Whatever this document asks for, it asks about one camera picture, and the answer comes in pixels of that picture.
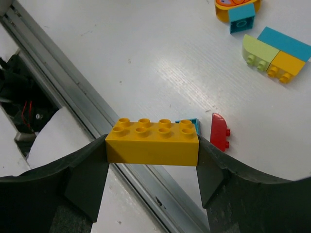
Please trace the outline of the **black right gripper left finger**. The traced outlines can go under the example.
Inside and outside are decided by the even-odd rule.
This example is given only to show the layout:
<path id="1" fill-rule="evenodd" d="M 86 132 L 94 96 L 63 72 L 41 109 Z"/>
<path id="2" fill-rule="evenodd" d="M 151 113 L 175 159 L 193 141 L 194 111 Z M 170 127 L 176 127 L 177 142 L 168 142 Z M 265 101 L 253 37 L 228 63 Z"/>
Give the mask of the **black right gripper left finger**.
<path id="1" fill-rule="evenodd" d="M 105 136 L 101 136 L 49 164 L 1 177 L 1 232 L 91 232 L 108 169 Z"/>

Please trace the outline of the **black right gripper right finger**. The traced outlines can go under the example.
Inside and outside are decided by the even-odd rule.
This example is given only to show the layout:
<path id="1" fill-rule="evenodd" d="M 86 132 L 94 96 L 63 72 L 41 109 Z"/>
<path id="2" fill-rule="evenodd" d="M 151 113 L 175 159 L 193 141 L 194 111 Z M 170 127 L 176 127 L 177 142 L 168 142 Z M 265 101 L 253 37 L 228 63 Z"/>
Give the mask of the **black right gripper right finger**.
<path id="1" fill-rule="evenodd" d="M 203 137 L 199 137 L 196 171 L 211 232 L 310 232 L 310 178 L 289 181 L 266 174 Z"/>

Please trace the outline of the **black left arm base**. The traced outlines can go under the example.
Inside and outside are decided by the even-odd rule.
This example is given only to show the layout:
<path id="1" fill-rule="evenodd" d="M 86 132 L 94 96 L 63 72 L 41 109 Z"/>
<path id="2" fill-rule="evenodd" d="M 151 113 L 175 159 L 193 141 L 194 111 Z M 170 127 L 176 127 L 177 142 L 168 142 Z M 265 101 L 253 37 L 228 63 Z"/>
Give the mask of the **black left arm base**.
<path id="1" fill-rule="evenodd" d="M 0 60 L 0 106 L 17 129 L 14 141 L 24 157 L 28 157 L 36 136 L 59 109 L 17 54 L 8 61 Z"/>

